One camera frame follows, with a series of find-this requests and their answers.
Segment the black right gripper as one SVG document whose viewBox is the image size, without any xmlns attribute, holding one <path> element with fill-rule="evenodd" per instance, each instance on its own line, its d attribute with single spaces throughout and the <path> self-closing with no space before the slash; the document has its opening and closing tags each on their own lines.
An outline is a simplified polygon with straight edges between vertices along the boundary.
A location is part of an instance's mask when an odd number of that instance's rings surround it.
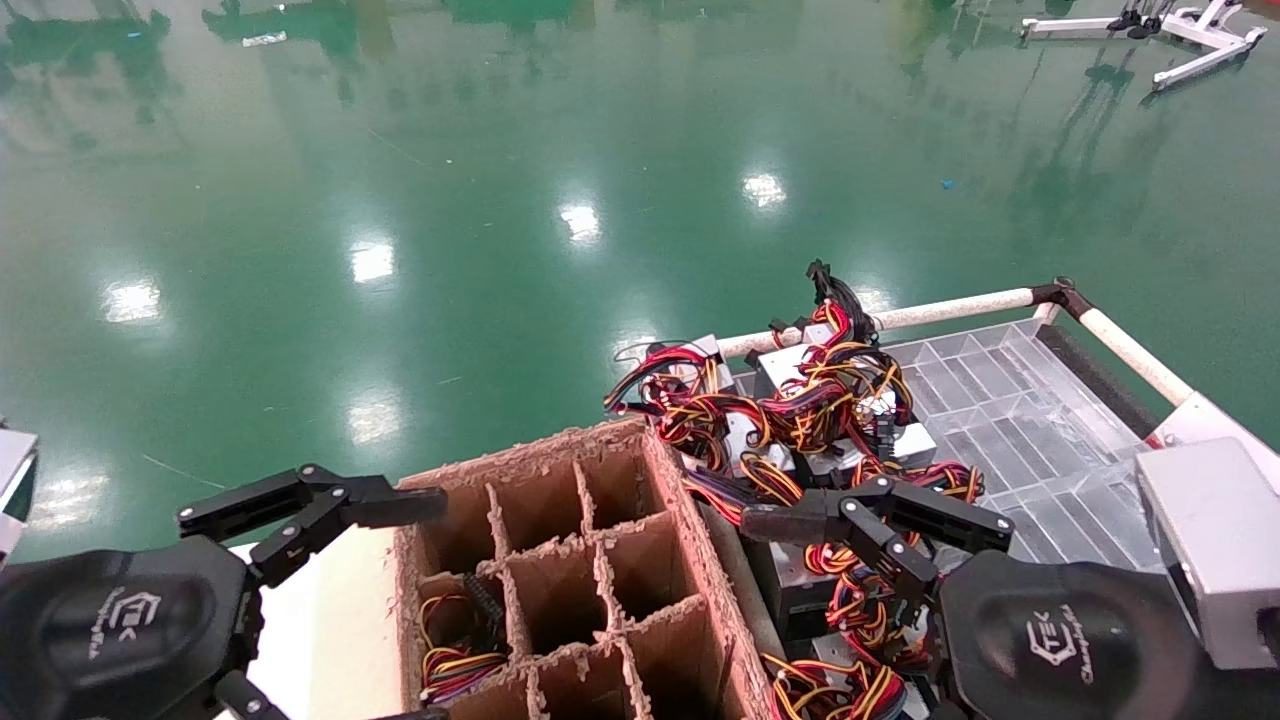
<svg viewBox="0 0 1280 720">
<path fill-rule="evenodd" d="M 808 489 L 746 506 L 740 530 L 845 544 L 908 605 L 936 597 L 943 696 L 970 719 L 1184 719 L 1213 671 L 1164 577 L 1012 559 L 1011 519 L 937 489 L 886 475 Z M 941 582 L 909 533 L 978 555 Z"/>
</svg>

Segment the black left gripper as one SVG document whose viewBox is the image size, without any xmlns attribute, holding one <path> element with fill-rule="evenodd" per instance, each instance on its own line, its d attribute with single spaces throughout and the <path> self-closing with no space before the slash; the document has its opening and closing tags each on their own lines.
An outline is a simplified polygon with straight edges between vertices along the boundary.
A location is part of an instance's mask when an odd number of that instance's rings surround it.
<svg viewBox="0 0 1280 720">
<path fill-rule="evenodd" d="M 262 630 L 250 566 L 204 537 L 9 564 L 5 719 L 289 719 L 244 674 Z M 420 708 L 387 720 L 449 719 Z"/>
</svg>

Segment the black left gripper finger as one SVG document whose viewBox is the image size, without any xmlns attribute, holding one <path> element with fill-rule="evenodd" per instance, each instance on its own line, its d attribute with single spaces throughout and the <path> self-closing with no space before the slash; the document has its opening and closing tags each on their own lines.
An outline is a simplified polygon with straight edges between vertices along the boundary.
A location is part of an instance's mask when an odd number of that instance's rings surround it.
<svg viewBox="0 0 1280 720">
<path fill-rule="evenodd" d="M 218 543 L 275 527 L 250 552 L 259 584 L 275 588 L 351 527 L 436 524 L 447 509 L 439 488 L 397 489 L 383 475 L 340 477 L 306 464 L 180 509 L 177 525 L 183 538 Z"/>
</svg>

